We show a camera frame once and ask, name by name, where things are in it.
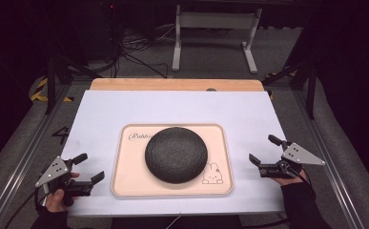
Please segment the bunny illustration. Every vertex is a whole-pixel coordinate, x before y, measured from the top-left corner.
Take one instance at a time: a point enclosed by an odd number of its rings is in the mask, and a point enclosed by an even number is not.
[[[205,166],[203,184],[221,184],[223,183],[222,174],[219,171],[216,163]]]

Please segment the white table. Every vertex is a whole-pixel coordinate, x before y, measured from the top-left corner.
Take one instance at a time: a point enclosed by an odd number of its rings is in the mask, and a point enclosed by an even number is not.
[[[119,137],[128,124],[217,123],[226,135],[234,189],[228,195],[118,197],[111,185]],[[62,153],[63,159],[87,153],[73,167],[88,180],[105,179],[90,197],[79,198],[71,216],[133,217],[252,214],[283,211],[277,183],[259,177],[248,155],[275,163],[282,150],[268,135],[285,139],[265,92],[86,91]]]

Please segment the metal rail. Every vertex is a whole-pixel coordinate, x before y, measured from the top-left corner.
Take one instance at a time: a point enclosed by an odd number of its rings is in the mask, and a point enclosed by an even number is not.
[[[63,98],[66,96],[70,86],[69,85],[61,85],[60,89],[56,95],[56,101],[62,101]],[[17,167],[15,168],[14,172],[12,173],[9,182],[7,183],[6,187],[4,188],[2,194],[0,195],[0,221],[2,220],[3,216],[6,213],[12,199],[14,198],[15,194],[17,193],[18,188],[21,185],[21,182],[24,179],[27,171],[29,170],[32,161],[39,150],[39,146],[41,145],[43,136],[45,132],[48,130],[48,127],[51,124],[51,121],[56,115],[61,102],[57,102],[53,110],[45,115],[41,120],[32,140],[27,147],[26,152],[21,157],[20,162],[18,163]]]
[[[357,210],[354,207],[354,204],[350,198],[350,195],[348,194],[345,188],[344,182],[342,181],[337,171],[336,165],[333,162],[333,159],[331,158],[330,153],[326,148],[326,145],[324,144],[324,140],[321,137],[320,132],[318,131],[318,126],[316,125],[315,120],[310,119],[309,115],[306,112],[305,109],[306,102],[304,100],[302,92],[294,91],[294,96],[297,101],[297,105],[299,106],[299,109],[303,113],[304,120],[310,132],[312,133],[312,136],[315,139],[315,142],[318,146],[318,151],[321,153],[322,158],[326,161],[326,165],[324,167],[325,171],[327,173],[327,176],[330,178],[330,182],[338,198],[341,209],[344,212],[344,215],[346,216],[348,223],[350,224],[350,228],[357,229],[364,228],[357,213]]]

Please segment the round speaker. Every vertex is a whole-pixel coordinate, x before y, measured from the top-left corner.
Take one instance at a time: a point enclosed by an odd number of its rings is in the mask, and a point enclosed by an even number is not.
[[[197,177],[208,160],[207,147],[195,132],[181,127],[155,134],[145,151],[151,173],[168,183],[184,183]]]

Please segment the cable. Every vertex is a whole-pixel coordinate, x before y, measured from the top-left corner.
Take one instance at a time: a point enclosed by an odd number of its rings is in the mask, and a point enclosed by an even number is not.
[[[21,211],[21,209],[27,204],[27,202],[32,198],[32,196],[35,194],[35,191],[33,191],[29,197],[27,197],[27,199],[21,204],[20,207],[17,208],[17,210],[14,212],[14,214],[12,214],[12,216],[10,217],[10,219],[8,220],[8,222],[6,223],[5,229],[7,229],[12,220],[17,216],[17,214]]]
[[[181,218],[181,216],[179,216],[179,217],[177,217],[177,218],[175,218],[175,220],[173,220],[173,222],[172,223],[170,223],[170,225],[169,226],[167,226],[166,227],[166,229],[169,229],[178,219],[180,219]]]
[[[135,33],[125,34],[122,38],[121,46],[126,51],[130,51],[130,53],[134,51],[146,51],[148,48],[168,40],[168,34],[175,28],[175,25],[172,25],[173,26],[165,31],[161,36],[157,37],[155,41],[151,41],[148,38],[142,38]]]
[[[310,182],[310,178],[309,178],[308,174],[306,173],[306,171],[302,168],[302,170],[305,171],[305,174],[306,174],[307,178],[309,179],[309,182],[303,176],[301,176],[297,171],[295,171],[293,168],[289,167],[289,170],[294,175],[296,175],[297,177],[299,177],[303,181],[303,183],[306,184],[309,187],[309,189],[311,191],[311,194],[312,194],[313,200],[316,200],[316,192],[313,189],[312,183]]]
[[[119,72],[119,61],[117,61],[117,63],[113,65],[113,69],[114,69],[114,72],[111,73],[111,75],[112,75],[112,78],[116,78],[116,74]]]
[[[138,64],[138,65],[145,65],[146,67],[148,67],[148,68],[151,68],[152,70],[154,70],[155,71],[155,69],[153,69],[152,68],[152,66],[160,66],[160,65],[162,65],[162,66],[165,66],[166,67],[166,74],[160,74],[159,72],[157,72],[157,73],[159,73],[161,76],[163,76],[163,77],[167,77],[167,75],[168,75],[168,73],[169,73],[169,65],[168,64],[166,64],[166,63],[162,63],[162,64],[152,64],[152,65],[148,65],[148,64],[143,64],[143,63],[140,63],[140,62],[135,62],[134,60],[131,60],[130,58],[128,58],[127,56],[124,56],[128,61],[131,61],[131,62],[133,62],[134,64]]]
[[[253,225],[253,226],[244,226],[244,227],[241,227],[241,228],[243,228],[243,229],[252,229],[252,228],[273,227],[273,226],[278,226],[278,225],[280,225],[282,223],[286,223],[288,221],[289,221],[288,219],[282,219],[282,220],[271,222],[271,223],[260,224],[260,225]]]
[[[144,66],[148,67],[149,69],[153,70],[155,73],[158,73],[159,75],[161,75],[161,76],[163,76],[163,77],[167,78],[167,74],[168,74],[168,73],[163,74],[163,73],[159,72],[158,70],[156,70],[156,69],[152,68],[152,67],[151,67],[151,66],[149,66],[148,64],[144,63],[144,62],[143,62],[143,61],[141,61],[140,59],[138,59],[138,58],[136,58],[136,57],[134,57],[134,56],[132,56],[132,55],[130,55],[130,54],[128,54],[128,53],[123,53],[123,55],[124,55],[124,57],[125,57],[125,58],[127,58],[127,60],[130,60],[130,59],[127,57],[127,55],[128,55],[130,58],[133,58],[133,59],[135,59],[136,61],[138,61],[141,65],[144,65]]]
[[[117,57],[115,58],[112,58],[112,62],[102,66],[102,67],[99,67],[97,69],[89,69],[90,71],[92,71],[93,73],[103,73],[104,71],[110,69],[111,67],[114,66],[114,64],[116,63],[117,61]],[[68,69],[70,73],[74,74],[74,75],[86,75],[85,73],[82,73],[81,71],[77,71],[77,70],[73,70],[73,69]]]
[[[277,216],[282,219],[282,220],[286,220],[287,218],[286,217],[283,217],[281,214],[277,214]],[[285,222],[285,224],[289,227],[290,226],[290,223],[289,223],[289,220],[287,222]]]
[[[43,196],[42,198],[39,199],[38,203],[41,204],[42,201],[46,198],[47,196]]]

